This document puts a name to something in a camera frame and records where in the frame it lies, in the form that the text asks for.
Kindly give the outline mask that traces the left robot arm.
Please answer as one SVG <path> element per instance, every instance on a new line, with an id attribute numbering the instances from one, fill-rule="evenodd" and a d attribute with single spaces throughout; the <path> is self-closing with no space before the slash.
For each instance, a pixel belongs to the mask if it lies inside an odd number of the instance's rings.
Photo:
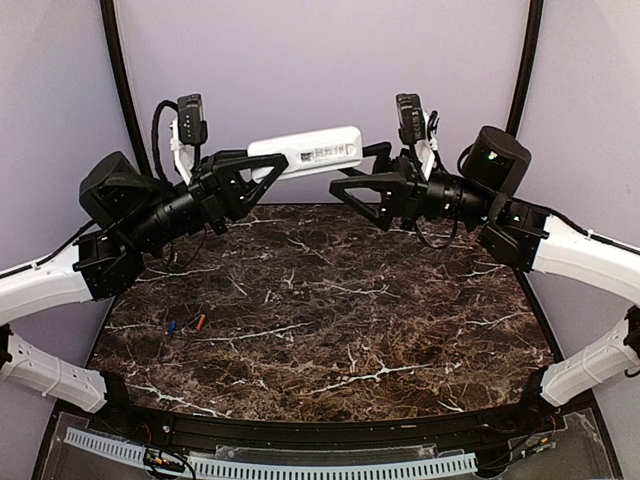
<path id="1" fill-rule="evenodd" d="M 52 396 L 103 421 L 120 436 L 141 427 L 123 380 L 46 353 L 11 322 L 52 307 L 98 301 L 129 289 L 145 255 L 198 231 L 226 231 L 251 211 L 288 166 L 282 154 L 249 157 L 226 151 L 206 160 L 188 183 L 171 186 L 138 173 L 122 152 L 81 182 L 79 202 L 90 221 L 53 253 L 1 274 L 1 377 Z"/>

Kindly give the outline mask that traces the white remote control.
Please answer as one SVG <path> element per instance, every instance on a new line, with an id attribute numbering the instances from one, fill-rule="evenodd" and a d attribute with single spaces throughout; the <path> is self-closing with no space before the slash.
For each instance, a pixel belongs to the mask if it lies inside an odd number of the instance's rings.
<path id="1" fill-rule="evenodd" d="M 283 154 L 288 166 L 278 176 L 279 180 L 356 167 L 364 158 L 362 133 L 355 126 L 254 141 L 248 145 L 247 154 L 250 157 Z"/>

